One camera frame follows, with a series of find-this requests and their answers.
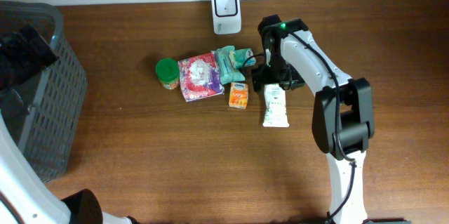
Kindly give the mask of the orange tissue pack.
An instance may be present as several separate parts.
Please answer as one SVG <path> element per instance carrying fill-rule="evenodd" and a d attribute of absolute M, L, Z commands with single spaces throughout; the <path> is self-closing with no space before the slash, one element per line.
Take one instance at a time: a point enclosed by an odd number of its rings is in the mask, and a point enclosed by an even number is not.
<path fill-rule="evenodd" d="M 248 85 L 245 83 L 232 82 L 229 94 L 229 106 L 246 109 L 248 104 Z"/>

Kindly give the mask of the white floral cream tube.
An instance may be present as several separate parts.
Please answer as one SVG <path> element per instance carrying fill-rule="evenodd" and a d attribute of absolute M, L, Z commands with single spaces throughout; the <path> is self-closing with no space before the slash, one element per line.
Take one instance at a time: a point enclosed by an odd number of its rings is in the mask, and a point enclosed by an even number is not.
<path fill-rule="evenodd" d="M 264 99 L 266 112 L 264 114 L 264 127 L 289 127 L 286 92 L 278 84 L 267 84 L 264 86 Z"/>

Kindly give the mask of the pink purple tissue pack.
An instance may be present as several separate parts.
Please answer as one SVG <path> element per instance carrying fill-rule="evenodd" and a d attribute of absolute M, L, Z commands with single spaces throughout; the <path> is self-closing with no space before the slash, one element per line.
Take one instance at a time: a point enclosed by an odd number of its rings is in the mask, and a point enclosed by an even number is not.
<path fill-rule="evenodd" d="M 177 64 L 180 69 L 180 89 L 187 102 L 224 93 L 214 53 L 180 60 Z"/>

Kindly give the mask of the green lid jar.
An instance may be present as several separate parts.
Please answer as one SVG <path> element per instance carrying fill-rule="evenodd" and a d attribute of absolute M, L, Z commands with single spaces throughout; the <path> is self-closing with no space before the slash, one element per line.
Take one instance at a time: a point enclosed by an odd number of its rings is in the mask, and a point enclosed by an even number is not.
<path fill-rule="evenodd" d="M 155 70 L 156 75 L 164 88 L 168 90 L 177 88 L 180 83 L 180 69 L 174 59 L 161 59 L 157 62 Z"/>

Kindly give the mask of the small teal tissue pack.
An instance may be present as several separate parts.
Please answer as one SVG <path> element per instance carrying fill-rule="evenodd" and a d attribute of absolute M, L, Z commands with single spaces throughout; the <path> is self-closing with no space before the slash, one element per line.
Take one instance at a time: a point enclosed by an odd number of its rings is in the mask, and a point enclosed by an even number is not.
<path fill-rule="evenodd" d="M 256 59 L 250 48 L 231 51 L 229 59 L 236 69 L 255 65 Z"/>

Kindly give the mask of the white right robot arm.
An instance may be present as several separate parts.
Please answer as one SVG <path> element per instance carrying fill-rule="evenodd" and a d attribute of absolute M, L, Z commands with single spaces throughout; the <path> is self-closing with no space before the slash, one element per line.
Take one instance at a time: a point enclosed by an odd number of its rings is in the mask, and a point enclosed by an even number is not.
<path fill-rule="evenodd" d="M 308 86 L 314 95 L 312 134 L 328 160 L 331 202 L 327 223 L 367 223 L 363 163 L 375 133 L 369 82 L 335 65 L 299 18 L 264 17 L 257 27 L 264 62 L 252 70 L 253 89 L 263 93 Z"/>

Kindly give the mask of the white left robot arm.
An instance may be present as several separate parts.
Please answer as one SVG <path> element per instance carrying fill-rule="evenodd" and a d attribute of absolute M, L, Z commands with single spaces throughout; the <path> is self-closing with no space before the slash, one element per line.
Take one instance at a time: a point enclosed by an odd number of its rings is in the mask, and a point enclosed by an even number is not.
<path fill-rule="evenodd" d="M 116 217 L 101 210 L 90 190 L 82 190 L 63 200 L 53 195 L 39 180 L 13 142 L 1 121 L 1 203 L 16 223 L 102 223 L 138 224 L 128 217 Z"/>

